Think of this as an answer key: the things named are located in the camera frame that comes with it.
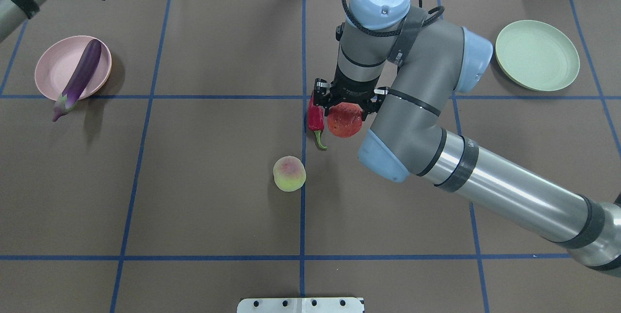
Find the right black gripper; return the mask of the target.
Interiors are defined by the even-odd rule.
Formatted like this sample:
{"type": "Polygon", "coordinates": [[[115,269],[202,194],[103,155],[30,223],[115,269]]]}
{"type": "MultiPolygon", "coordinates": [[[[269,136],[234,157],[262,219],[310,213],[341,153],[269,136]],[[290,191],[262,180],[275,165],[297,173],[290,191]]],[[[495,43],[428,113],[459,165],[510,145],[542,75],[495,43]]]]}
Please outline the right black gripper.
{"type": "Polygon", "coordinates": [[[332,107],[340,103],[352,103],[361,109],[361,119],[379,112],[390,88],[377,87],[377,80],[358,82],[349,78],[336,78],[328,82],[317,78],[313,84],[313,105],[323,107],[327,116],[332,107]]]}

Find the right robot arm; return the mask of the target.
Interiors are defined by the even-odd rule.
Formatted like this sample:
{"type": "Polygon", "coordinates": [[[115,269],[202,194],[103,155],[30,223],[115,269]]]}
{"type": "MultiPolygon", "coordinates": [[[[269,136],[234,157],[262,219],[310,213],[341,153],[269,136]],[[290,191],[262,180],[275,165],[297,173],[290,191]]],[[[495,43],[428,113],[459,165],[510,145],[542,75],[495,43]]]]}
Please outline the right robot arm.
{"type": "Polygon", "coordinates": [[[341,0],[345,21],[333,81],[315,79],[313,103],[330,113],[352,103],[376,114],[359,149],[369,170],[394,182],[410,175],[464,196],[563,247],[589,269],[620,275],[620,200],[575,194],[468,137],[438,118],[453,92],[466,93],[487,69],[490,41],[441,19],[422,0],[341,0]]]}

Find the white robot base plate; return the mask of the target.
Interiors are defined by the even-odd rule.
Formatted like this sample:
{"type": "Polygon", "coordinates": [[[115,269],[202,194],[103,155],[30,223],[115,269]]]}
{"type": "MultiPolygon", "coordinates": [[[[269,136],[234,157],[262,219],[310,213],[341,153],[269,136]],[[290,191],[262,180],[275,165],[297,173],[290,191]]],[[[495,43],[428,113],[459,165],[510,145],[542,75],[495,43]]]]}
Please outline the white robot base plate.
{"type": "Polygon", "coordinates": [[[284,297],[240,300],[238,313],[364,313],[358,297],[284,297]]]}

